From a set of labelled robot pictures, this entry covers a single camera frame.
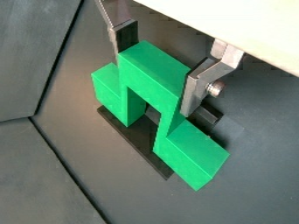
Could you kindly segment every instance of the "white panel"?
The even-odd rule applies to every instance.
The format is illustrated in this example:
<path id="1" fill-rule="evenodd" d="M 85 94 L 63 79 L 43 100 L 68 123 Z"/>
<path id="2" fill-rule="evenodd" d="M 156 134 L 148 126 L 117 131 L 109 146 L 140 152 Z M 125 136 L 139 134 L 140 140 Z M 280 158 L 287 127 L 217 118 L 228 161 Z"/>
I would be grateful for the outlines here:
<path id="1" fill-rule="evenodd" d="M 299 76 L 299 1 L 135 1 Z"/>

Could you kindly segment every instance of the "black base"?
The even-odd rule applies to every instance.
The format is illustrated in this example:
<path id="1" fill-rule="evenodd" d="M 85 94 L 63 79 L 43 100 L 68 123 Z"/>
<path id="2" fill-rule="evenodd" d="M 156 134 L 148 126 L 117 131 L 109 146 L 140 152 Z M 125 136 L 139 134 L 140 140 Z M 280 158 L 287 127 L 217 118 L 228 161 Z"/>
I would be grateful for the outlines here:
<path id="1" fill-rule="evenodd" d="M 153 153 L 157 125 L 145 115 L 143 115 L 127 128 L 104 106 L 97 108 L 97 112 L 105 118 L 117 133 L 133 146 L 135 150 L 143 156 L 148 164 L 155 168 L 157 173 L 164 179 L 168 179 L 173 174 L 173 170 Z"/>

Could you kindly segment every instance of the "screw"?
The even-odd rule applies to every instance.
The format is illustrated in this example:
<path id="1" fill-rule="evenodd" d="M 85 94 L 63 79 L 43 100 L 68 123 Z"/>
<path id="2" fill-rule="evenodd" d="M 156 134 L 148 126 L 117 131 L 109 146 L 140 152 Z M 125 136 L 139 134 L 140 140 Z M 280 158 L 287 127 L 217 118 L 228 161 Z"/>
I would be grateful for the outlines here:
<path id="1" fill-rule="evenodd" d="M 220 95 L 220 91 L 223 90 L 225 84 L 220 80 L 215 80 L 207 86 L 207 92 L 212 97 L 217 97 Z"/>

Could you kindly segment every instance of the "green 3d-printed part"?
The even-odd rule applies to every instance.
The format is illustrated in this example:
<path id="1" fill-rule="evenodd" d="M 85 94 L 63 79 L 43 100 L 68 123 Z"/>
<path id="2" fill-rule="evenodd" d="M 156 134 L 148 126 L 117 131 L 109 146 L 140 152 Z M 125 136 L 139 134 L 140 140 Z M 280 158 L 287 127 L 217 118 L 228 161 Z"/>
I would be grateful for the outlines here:
<path id="1" fill-rule="evenodd" d="M 184 77 L 189 68 L 143 41 L 92 74 L 97 100 L 128 127 L 145 113 L 161 113 L 153 153 L 199 190 L 212 179 L 228 153 L 180 114 Z"/>

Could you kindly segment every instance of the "gray surface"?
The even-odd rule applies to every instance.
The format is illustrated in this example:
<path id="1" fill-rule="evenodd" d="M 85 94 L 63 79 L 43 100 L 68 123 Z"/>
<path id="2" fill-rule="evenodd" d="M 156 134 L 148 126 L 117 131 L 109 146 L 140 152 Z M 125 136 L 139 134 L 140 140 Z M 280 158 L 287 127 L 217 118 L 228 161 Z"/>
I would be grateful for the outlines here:
<path id="1" fill-rule="evenodd" d="M 204 36 L 145 7 L 131 11 L 140 22 L 140 39 L 188 66 L 204 57 Z M 251 58 L 227 78 L 224 96 L 209 100 L 225 115 L 215 135 L 231 157 L 195 192 L 176 175 L 163 180 L 97 114 L 89 73 L 113 59 L 112 53 L 107 27 L 89 0 L 33 118 L 112 223 L 298 223 L 299 79 Z"/>
<path id="2" fill-rule="evenodd" d="M 0 123 L 0 223 L 104 223 L 27 118 Z"/>
<path id="3" fill-rule="evenodd" d="M 0 121 L 33 115 L 79 3 L 0 1 Z"/>

